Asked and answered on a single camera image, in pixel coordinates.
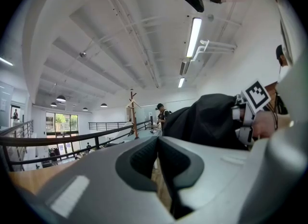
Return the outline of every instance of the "ceiling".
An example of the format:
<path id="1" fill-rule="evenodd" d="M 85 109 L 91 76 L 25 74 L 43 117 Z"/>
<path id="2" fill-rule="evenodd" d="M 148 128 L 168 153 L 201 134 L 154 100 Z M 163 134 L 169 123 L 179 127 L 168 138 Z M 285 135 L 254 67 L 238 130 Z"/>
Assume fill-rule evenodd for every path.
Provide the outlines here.
<path id="1" fill-rule="evenodd" d="M 200 39 L 232 43 L 239 26 L 221 19 L 240 24 L 250 0 L 204 3 L 204 13 L 184 0 L 81 0 L 72 5 L 73 11 L 57 24 L 48 52 L 39 58 L 43 65 L 36 104 L 46 104 L 42 96 L 64 94 L 68 102 L 84 104 L 123 89 L 177 88 L 192 19 L 203 20 L 195 51 Z M 208 14 L 220 20 L 210 22 Z M 201 70 L 220 56 L 200 54 L 190 63 L 183 88 L 195 86 Z"/>

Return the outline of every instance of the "black shirt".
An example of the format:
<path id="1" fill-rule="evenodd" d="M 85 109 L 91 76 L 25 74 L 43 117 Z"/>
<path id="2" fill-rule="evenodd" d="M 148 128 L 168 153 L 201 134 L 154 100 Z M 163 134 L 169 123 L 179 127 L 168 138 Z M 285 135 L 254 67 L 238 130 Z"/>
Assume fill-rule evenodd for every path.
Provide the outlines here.
<path id="1" fill-rule="evenodd" d="M 160 114 L 158 115 L 158 119 L 166 120 L 169 114 L 170 114 L 170 113 L 169 113 L 168 110 L 164 110 L 162 113 L 160 113 Z"/>

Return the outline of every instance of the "railing post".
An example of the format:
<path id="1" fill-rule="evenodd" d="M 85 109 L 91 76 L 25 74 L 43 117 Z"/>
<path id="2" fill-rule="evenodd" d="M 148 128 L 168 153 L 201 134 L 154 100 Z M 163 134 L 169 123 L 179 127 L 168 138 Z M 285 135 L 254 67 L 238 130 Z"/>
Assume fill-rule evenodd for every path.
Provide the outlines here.
<path id="1" fill-rule="evenodd" d="M 6 162 L 8 163 L 9 170 L 11 172 L 14 172 L 13 166 L 12 166 L 11 161 L 10 161 L 8 148 L 5 145 L 3 145 L 2 147 L 3 147 L 4 157 L 6 159 Z"/>
<path id="2" fill-rule="evenodd" d="M 95 146 L 96 146 L 96 149 L 100 149 L 100 144 L 98 142 L 98 137 L 95 137 Z"/>

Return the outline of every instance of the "black pendant lamp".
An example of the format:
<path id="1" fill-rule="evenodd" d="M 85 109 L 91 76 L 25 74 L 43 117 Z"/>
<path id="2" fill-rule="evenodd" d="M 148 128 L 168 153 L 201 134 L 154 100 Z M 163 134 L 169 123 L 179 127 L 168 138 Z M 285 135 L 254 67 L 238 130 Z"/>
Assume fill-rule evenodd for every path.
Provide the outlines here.
<path id="1" fill-rule="evenodd" d="M 66 102 L 64 95 L 59 95 L 56 100 L 59 102 Z"/>

